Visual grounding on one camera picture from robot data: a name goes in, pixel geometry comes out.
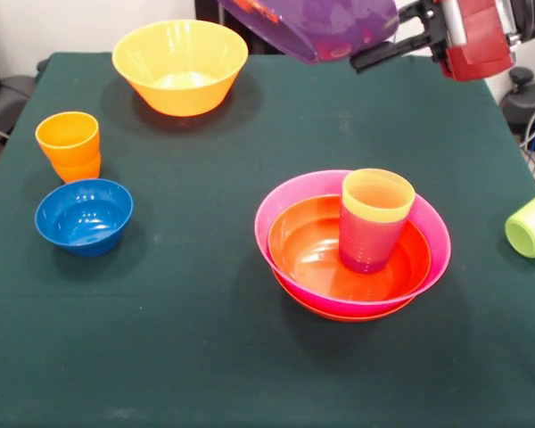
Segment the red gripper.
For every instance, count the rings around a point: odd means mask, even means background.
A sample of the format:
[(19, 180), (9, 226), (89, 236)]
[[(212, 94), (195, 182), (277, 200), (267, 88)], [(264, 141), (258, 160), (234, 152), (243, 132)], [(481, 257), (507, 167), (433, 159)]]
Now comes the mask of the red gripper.
[(510, 40), (516, 26), (509, 1), (417, 0), (401, 6), (398, 16), (401, 24), (418, 19), (425, 32), (446, 31), (446, 38), (424, 33), (382, 42), (350, 58), (357, 73), (424, 48), (435, 62), (445, 57), (442, 71), (455, 81), (490, 78), (514, 65)]

